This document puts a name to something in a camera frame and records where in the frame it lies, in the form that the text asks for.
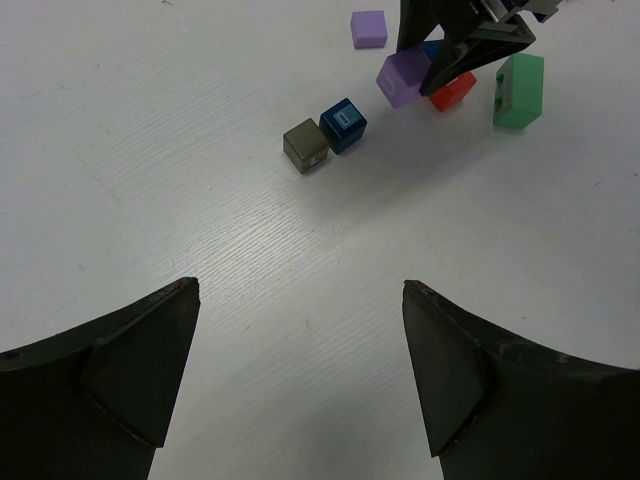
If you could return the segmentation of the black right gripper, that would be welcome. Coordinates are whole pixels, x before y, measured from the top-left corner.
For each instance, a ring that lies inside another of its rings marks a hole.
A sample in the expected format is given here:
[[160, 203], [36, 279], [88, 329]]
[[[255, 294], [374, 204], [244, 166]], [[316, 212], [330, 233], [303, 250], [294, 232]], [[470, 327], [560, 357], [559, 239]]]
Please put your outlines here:
[[440, 26], [442, 46], [431, 62], [420, 88], [422, 96], [435, 93], [463, 73], [519, 53], [536, 37], [517, 14], [531, 13], [539, 23], [558, 12], [562, 0], [479, 0], [472, 6], [492, 22], [468, 23], [468, 2], [402, 0], [397, 51], [421, 44]]

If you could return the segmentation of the small dark blue cube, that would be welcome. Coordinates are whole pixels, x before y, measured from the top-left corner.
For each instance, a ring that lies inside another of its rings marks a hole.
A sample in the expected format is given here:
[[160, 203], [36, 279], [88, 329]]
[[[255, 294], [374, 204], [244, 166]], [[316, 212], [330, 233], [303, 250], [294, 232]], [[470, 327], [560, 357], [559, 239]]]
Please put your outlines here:
[[331, 150], [342, 154], [358, 142], [368, 122], [349, 98], [344, 98], [320, 115], [319, 128]]

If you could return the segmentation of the olive wooden cube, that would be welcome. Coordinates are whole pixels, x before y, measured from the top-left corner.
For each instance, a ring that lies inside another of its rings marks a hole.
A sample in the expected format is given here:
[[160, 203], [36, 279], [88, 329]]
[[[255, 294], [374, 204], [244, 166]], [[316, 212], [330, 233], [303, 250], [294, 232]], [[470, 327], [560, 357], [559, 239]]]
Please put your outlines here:
[[283, 152], [300, 174], [306, 174], [327, 159], [329, 142], [312, 118], [283, 134]]

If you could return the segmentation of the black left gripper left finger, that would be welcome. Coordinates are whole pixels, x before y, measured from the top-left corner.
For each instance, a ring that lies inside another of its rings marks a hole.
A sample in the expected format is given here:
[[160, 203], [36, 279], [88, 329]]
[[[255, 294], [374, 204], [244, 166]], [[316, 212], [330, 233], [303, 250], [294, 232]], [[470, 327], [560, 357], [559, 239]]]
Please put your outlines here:
[[200, 309], [183, 277], [1, 355], [4, 479], [146, 479], [165, 444]]

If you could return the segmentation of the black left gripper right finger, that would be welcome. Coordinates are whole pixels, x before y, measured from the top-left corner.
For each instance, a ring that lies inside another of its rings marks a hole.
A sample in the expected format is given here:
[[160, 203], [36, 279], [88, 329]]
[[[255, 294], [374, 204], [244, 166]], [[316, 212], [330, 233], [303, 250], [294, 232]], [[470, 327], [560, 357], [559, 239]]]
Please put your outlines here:
[[402, 314], [447, 479], [635, 479], [639, 373], [542, 346], [409, 280]]

